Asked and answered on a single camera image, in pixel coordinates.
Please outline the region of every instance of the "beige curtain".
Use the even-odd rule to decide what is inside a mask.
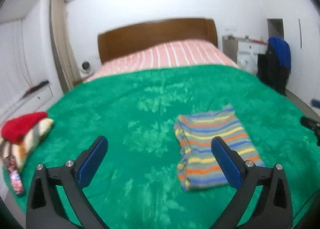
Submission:
[[[69,40],[64,0],[51,0],[51,28],[54,51],[58,55],[61,66],[59,68],[62,70],[68,89],[71,90],[81,76]]]

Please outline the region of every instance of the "multicolored striped fabric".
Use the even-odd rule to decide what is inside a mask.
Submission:
[[[221,111],[178,116],[173,126],[180,143],[178,178],[185,191],[227,184],[211,152],[211,140],[220,136],[244,160],[264,166],[231,105]]]
[[[219,64],[238,67],[212,43],[184,40],[162,43],[144,51],[110,60],[86,82],[94,79],[145,69]]]

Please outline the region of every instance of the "smartphone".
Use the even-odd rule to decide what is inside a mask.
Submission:
[[[11,186],[17,196],[25,195],[26,191],[22,184],[20,175],[17,169],[16,158],[13,155],[9,155],[4,160],[6,170],[9,172]]]

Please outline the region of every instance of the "chair covered with clothes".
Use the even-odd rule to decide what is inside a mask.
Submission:
[[[270,37],[266,54],[258,55],[257,76],[278,93],[285,94],[285,87],[291,71],[289,44],[280,37]]]

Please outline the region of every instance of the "green blanket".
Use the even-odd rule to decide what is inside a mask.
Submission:
[[[297,212],[320,187],[316,138],[300,125],[303,114],[293,103],[255,76],[226,66],[148,70],[79,85],[49,110],[54,127],[28,160],[23,183],[28,190],[37,164],[63,165],[103,135],[109,150],[84,193],[111,229],[207,229],[235,190],[225,185],[183,192],[172,125],[179,114],[227,104],[235,108],[265,165],[283,165]],[[59,193],[69,218],[79,223],[61,187]],[[27,197],[17,202],[25,211]]]

